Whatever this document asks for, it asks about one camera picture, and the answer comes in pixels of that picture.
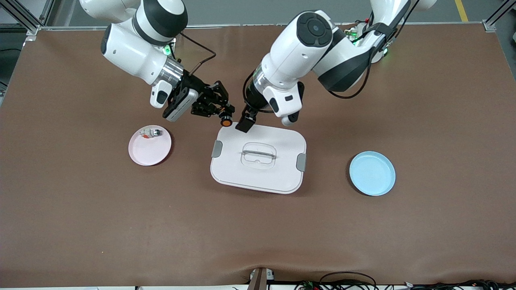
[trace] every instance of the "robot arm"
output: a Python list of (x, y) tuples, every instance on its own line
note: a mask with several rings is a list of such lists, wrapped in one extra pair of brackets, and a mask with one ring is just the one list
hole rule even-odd
[[(137, 9), (131, 8), (138, 3)], [(234, 107), (222, 84), (205, 84), (163, 52), (188, 23), (182, 0), (80, 0), (80, 4), (92, 17), (112, 22), (101, 42), (102, 54), (152, 86), (150, 104), (155, 108), (168, 104), (164, 118), (174, 122), (192, 107), (192, 114), (219, 115), (223, 126), (231, 125)]]
[[(237, 129), (247, 132), (256, 115), (270, 106), (284, 125), (293, 124), (301, 109), (303, 84), (298, 80), (314, 71), (330, 92), (355, 85), (373, 56), (396, 32), (396, 26), (415, 0), (371, 0), (372, 19), (360, 42), (351, 41), (322, 11), (297, 15), (272, 45), (244, 92), (246, 108)], [(429, 8), (436, 0), (419, 0)]]

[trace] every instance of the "brown table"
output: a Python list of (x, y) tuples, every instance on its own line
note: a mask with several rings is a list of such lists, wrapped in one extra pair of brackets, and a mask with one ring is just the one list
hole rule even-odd
[[(280, 31), (188, 30), (218, 53), (198, 76), (222, 80), (240, 112)], [(41, 31), (21, 53), (0, 109), (0, 286), (243, 283), (257, 266), (277, 279), (516, 280), (516, 85), (480, 24), (407, 26), (353, 100), (305, 77), (293, 129), (308, 168), (287, 196), (216, 183), (218, 118), (162, 119), (150, 87), (102, 57), (102, 34)], [(191, 68), (208, 53), (180, 40), (177, 55)], [(127, 143), (149, 124), (173, 134), (173, 153), (137, 166)], [(385, 196), (348, 183), (366, 150), (396, 168)]]

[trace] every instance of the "pink plate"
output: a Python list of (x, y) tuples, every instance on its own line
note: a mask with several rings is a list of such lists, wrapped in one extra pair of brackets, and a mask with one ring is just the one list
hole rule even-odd
[[(143, 129), (158, 129), (162, 132), (162, 135), (145, 139), (140, 136), (140, 131)], [(172, 138), (165, 128), (157, 125), (145, 126), (131, 137), (129, 156), (136, 164), (143, 166), (156, 165), (167, 157), (171, 147)]]

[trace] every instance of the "yellow line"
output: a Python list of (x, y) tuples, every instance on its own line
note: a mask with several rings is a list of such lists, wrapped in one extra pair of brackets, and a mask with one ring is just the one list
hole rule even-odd
[(464, 10), (464, 5), (462, 4), (462, 0), (455, 0), (455, 5), (457, 5), (457, 10), (459, 11), (460, 20), (463, 22), (468, 22), (466, 10)]

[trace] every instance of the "green led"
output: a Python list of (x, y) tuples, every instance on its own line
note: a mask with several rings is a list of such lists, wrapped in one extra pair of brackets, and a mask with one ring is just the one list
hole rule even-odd
[(172, 50), (170, 49), (170, 45), (165, 45), (165, 47), (163, 48), (163, 53), (165, 55), (170, 55), (172, 53)]

